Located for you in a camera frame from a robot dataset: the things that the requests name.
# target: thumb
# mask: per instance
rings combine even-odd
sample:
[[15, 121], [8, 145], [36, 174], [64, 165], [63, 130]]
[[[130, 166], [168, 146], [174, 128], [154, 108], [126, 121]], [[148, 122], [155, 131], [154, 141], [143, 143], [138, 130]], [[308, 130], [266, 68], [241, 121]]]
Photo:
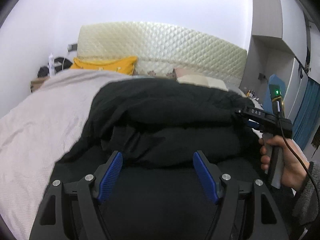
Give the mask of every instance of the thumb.
[[280, 146], [282, 148], [286, 147], [283, 138], [279, 135], [276, 135], [273, 138], [269, 139], [268, 141], [266, 141], [266, 143], [272, 146]]

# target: small bottle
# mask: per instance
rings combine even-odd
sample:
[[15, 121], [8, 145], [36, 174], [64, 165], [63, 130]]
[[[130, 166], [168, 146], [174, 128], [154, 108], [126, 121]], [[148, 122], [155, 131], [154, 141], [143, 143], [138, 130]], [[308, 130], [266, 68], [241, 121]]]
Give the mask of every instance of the small bottle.
[[56, 74], [56, 71], [54, 69], [54, 57], [51, 53], [49, 56], [49, 76], [52, 77]]

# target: yellow pillow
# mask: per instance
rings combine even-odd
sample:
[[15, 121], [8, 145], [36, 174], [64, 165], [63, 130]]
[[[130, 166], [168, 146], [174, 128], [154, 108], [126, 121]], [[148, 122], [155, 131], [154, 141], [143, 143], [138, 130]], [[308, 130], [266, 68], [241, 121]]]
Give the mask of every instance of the yellow pillow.
[[74, 64], [70, 69], [92, 69], [92, 70], [109, 70], [122, 74], [132, 75], [134, 70], [134, 63], [138, 57], [125, 57], [117, 60], [93, 60], [84, 61], [75, 57]]

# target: metal screw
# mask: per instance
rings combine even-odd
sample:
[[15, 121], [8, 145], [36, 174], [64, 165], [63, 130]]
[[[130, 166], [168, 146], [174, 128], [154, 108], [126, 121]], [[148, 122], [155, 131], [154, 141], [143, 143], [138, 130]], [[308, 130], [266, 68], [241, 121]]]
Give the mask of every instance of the metal screw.
[[255, 184], [257, 184], [258, 186], [262, 186], [263, 182], [261, 179], [256, 179]]
[[52, 182], [52, 185], [54, 185], [55, 187], [60, 185], [60, 180], [56, 179], [54, 182]]
[[93, 179], [93, 175], [92, 174], [88, 174], [87, 176], [84, 177], [85, 180], [90, 181]]
[[229, 179], [231, 179], [231, 176], [229, 175], [229, 174], [223, 174], [222, 175], [222, 178], [224, 179], [224, 180], [229, 180]]

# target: human hand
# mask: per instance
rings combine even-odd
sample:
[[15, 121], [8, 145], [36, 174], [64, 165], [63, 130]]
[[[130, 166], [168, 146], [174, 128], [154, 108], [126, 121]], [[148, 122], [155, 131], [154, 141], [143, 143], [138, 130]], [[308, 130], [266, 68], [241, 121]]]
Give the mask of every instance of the human hand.
[[[300, 157], [303, 161], [307, 169], [309, 168], [309, 162], [306, 161], [298, 148], [295, 146], [294, 142], [291, 139], [286, 139], [289, 146], [294, 150], [294, 152]], [[259, 139], [259, 143], [264, 145], [263, 139]], [[287, 145], [285, 144], [283, 138], [279, 135], [274, 136], [273, 138], [266, 141], [267, 144], [272, 146], [280, 146], [283, 149], [284, 155], [284, 170], [281, 177], [281, 183], [284, 186], [291, 187], [295, 191], [300, 190], [304, 179], [306, 178], [306, 171], [302, 167], [301, 163], [297, 160], [297, 158], [293, 155], [293, 153], [289, 150]], [[260, 149], [261, 157], [261, 169], [267, 170], [270, 164], [270, 157], [266, 155], [267, 149], [265, 146], [262, 146]]]

